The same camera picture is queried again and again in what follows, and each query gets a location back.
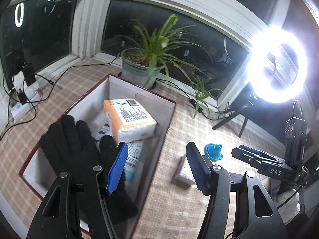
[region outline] white power strip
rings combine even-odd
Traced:
[[[42,99],[42,95],[40,95],[38,93],[38,91],[34,92],[34,96],[29,99],[31,102],[34,102],[33,105],[36,106],[38,104],[38,102],[35,101],[39,101]],[[22,105],[22,103],[18,102],[16,103],[16,105],[14,105],[11,108],[11,114],[13,117],[13,121],[14,123],[17,123],[24,115],[26,115],[28,113],[29,110],[31,110],[33,108],[33,106],[31,105],[31,103],[25,103]]]

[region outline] potted plant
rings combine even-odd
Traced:
[[[208,108],[207,103],[204,101],[204,99],[208,98],[211,96],[211,91],[221,91],[223,92],[221,89],[218,88],[212,88],[209,89],[208,91],[206,91],[205,89],[205,83],[203,79],[200,79],[197,75],[194,74],[194,77],[196,79],[196,82],[192,82],[191,85],[195,91],[195,101],[196,101],[196,107],[195,107],[195,113],[193,116],[193,119],[195,118],[198,109],[199,109],[199,102],[202,102],[203,104],[205,104],[205,106]]]
[[[190,66],[198,71],[201,70],[197,66],[170,54],[170,51],[185,45],[199,46],[178,36],[183,29],[190,26],[173,29],[173,26],[175,26],[178,21],[178,17],[172,14],[159,30],[154,29],[151,35],[149,35],[147,29],[141,22],[138,20],[134,21],[137,22],[134,28],[141,35],[142,43],[139,44],[132,38],[123,36],[133,41],[137,45],[137,48],[129,48],[122,51],[122,78],[146,89],[150,89],[156,80],[156,76],[162,69],[165,70],[167,80],[169,77],[167,65],[172,64],[181,70],[191,83],[191,79],[180,64]]]

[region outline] glowing ring light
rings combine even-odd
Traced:
[[[264,67],[269,64],[269,59],[266,57],[269,52],[276,58],[282,56],[280,44],[288,44],[295,51],[298,72],[290,87],[278,91],[271,88],[271,79],[265,77]],[[301,43],[294,35],[281,29],[272,28],[256,39],[247,69],[248,78],[256,94],[266,101],[281,103],[295,97],[303,88],[307,75],[307,57]]]
[[[20,20],[18,20],[18,9],[19,9],[19,7],[20,7]],[[16,10],[14,11],[14,23],[16,24],[16,26],[18,28],[20,28],[21,25],[22,25],[23,16],[24,16],[24,4],[22,2],[22,3],[17,4]]]

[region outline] white glove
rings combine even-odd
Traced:
[[[278,207],[281,203],[285,202],[292,194],[295,193],[295,189],[292,189],[290,191],[286,191],[280,195],[274,195],[272,197],[272,200],[276,207]],[[292,199],[290,199],[286,204],[284,204],[280,209],[278,209],[278,212],[281,216],[281,219],[283,223],[286,225],[291,220],[295,218],[295,216],[300,211],[300,204],[299,201],[299,193],[297,193]]]

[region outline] silver screw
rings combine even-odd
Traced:
[[[214,171],[220,171],[221,170],[221,167],[217,164],[213,165],[213,170]]]
[[[95,165],[94,167],[93,167],[93,171],[95,171],[95,172],[99,172],[99,171],[101,171],[102,170],[102,167],[100,166],[100,165]]]
[[[59,176],[60,176],[60,178],[63,179],[63,178],[66,178],[68,176],[68,173],[67,172],[61,172]]]
[[[254,178],[256,176],[256,174],[253,171],[247,171],[246,174],[250,178]]]

